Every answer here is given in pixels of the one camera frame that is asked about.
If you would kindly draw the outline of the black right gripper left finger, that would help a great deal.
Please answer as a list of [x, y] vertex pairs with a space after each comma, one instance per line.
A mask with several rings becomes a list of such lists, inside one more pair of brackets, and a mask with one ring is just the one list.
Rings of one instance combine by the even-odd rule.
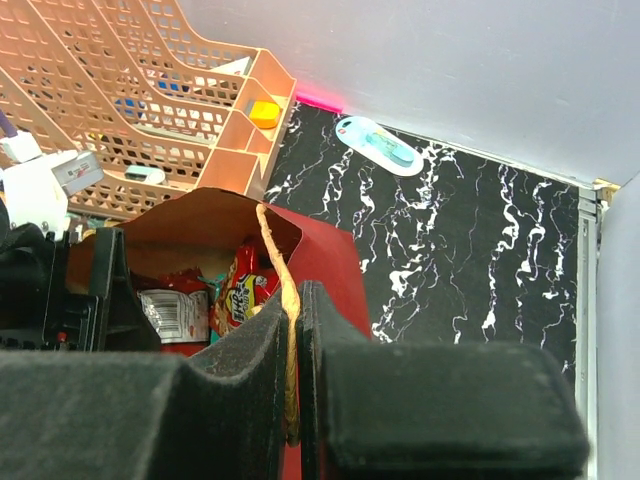
[[5, 352], [5, 479], [280, 479], [288, 318], [279, 295], [192, 357]]

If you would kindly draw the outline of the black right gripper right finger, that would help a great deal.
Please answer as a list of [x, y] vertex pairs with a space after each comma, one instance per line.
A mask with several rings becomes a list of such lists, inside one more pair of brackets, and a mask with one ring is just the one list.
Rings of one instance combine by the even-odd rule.
[[590, 444], [555, 359], [519, 343], [382, 344], [300, 286], [305, 479], [576, 479]]

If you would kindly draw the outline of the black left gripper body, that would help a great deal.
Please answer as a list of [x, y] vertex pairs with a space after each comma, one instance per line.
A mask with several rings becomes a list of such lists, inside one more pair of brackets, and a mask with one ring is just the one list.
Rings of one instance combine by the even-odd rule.
[[66, 285], [69, 236], [57, 241], [28, 223], [1, 243], [1, 348], [86, 351], [81, 329], [96, 318], [95, 296]]

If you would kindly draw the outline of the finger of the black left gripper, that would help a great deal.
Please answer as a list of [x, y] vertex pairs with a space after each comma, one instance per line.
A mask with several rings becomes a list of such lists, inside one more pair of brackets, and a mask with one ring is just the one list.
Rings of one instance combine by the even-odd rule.
[[96, 307], [89, 317], [89, 350], [155, 352], [159, 335], [134, 291], [124, 231], [100, 228], [95, 234], [89, 295]]

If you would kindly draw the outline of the red brown paper bag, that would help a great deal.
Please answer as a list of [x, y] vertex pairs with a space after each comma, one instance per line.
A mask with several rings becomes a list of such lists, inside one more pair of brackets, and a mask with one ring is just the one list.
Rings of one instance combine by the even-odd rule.
[[307, 281], [321, 283], [338, 312], [369, 338], [364, 287], [351, 236], [327, 223], [213, 188], [167, 201], [118, 228], [124, 231], [130, 273], [148, 277], [192, 266], [209, 268], [223, 251], [248, 240], [257, 242], [259, 254], [269, 259], [279, 279], [270, 298], [280, 296], [288, 318], [286, 471], [280, 479], [305, 479], [301, 475], [299, 289]]

